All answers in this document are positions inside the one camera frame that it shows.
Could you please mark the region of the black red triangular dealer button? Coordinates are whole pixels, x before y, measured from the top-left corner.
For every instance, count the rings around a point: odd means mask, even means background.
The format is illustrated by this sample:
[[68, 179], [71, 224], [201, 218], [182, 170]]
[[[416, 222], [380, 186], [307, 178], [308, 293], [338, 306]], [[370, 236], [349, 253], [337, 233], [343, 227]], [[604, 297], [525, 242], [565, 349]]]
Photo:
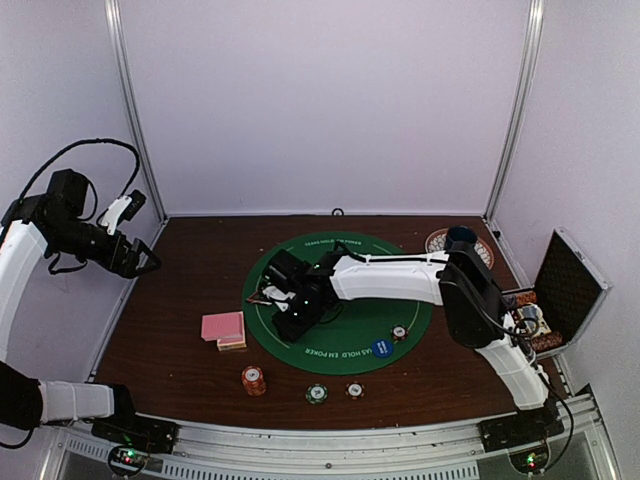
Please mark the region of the black red triangular dealer button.
[[249, 304], [262, 306], [271, 306], [273, 304], [272, 300], [260, 291], [252, 293], [245, 299], [245, 301]]

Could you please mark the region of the blue small blind button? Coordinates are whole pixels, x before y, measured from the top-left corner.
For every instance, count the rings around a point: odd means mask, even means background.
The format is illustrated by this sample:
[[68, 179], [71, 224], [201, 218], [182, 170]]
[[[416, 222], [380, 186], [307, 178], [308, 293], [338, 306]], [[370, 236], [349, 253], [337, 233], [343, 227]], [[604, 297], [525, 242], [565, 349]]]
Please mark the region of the blue small blind button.
[[371, 345], [371, 353], [376, 358], [389, 358], [394, 353], [394, 345], [390, 340], [377, 339]]

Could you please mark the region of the green poker chip stack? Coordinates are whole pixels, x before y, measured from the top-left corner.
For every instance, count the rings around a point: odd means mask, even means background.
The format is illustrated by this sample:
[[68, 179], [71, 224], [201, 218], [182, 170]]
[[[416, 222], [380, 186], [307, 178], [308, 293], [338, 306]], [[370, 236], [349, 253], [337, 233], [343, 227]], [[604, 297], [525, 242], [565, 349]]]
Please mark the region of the green poker chip stack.
[[305, 398], [310, 404], [322, 404], [328, 398], [328, 388], [322, 384], [314, 384], [307, 388]]

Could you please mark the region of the brown poker chip stack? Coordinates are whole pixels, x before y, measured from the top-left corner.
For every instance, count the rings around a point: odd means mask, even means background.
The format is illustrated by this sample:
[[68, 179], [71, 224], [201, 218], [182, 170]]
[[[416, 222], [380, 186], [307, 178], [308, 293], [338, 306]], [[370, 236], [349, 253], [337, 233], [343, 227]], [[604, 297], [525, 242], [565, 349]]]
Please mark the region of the brown poker chip stack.
[[360, 382], [348, 383], [345, 387], [345, 395], [351, 400], [361, 399], [365, 395], [365, 386]]

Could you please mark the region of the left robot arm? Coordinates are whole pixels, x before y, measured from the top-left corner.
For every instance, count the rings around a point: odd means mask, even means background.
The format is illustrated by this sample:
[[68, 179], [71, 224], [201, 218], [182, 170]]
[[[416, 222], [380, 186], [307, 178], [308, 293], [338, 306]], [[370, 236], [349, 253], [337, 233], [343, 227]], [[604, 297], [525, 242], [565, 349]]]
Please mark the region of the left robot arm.
[[[127, 240], [119, 230], [144, 205], [139, 190], [123, 194], [97, 223], [83, 218], [91, 183], [72, 169], [53, 173], [45, 193], [14, 201], [1, 221], [1, 354], [24, 290], [37, 263], [74, 256], [93, 261], [125, 279], [160, 268], [160, 259], [140, 239]], [[128, 391], [108, 386], [29, 378], [7, 363], [1, 365], [1, 422], [23, 431], [45, 424], [104, 418], [106, 429], [123, 444], [137, 442], [144, 424], [127, 406]]]

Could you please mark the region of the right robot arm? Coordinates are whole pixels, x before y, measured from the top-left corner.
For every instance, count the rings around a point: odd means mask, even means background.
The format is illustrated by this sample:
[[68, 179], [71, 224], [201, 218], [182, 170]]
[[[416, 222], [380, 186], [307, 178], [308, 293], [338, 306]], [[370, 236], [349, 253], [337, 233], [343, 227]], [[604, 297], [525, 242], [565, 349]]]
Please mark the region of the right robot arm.
[[516, 406], [512, 430], [535, 440], [560, 416], [558, 395], [532, 346], [537, 317], [513, 317], [512, 307], [474, 247], [458, 241], [434, 253], [371, 255], [341, 242], [313, 263], [281, 249], [267, 263], [258, 292], [277, 307], [279, 337], [300, 339], [332, 307], [359, 299], [411, 300], [445, 310], [451, 338], [478, 352]]

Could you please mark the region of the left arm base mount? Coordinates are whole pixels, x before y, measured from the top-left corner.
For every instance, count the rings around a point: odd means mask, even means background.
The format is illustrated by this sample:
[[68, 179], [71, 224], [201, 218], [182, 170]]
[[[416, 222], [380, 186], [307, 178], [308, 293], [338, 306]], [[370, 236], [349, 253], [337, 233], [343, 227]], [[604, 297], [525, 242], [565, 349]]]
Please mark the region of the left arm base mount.
[[151, 454], [171, 454], [178, 431], [175, 422], [139, 415], [95, 419], [91, 427], [95, 437]]

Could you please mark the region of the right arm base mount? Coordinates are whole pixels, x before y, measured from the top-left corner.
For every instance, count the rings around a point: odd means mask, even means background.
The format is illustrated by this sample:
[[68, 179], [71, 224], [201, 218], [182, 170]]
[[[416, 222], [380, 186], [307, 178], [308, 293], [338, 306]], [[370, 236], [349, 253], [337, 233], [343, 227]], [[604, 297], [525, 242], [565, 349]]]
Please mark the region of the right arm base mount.
[[484, 420], [478, 429], [486, 453], [539, 442], [565, 430], [560, 419], [542, 420], [523, 414]]

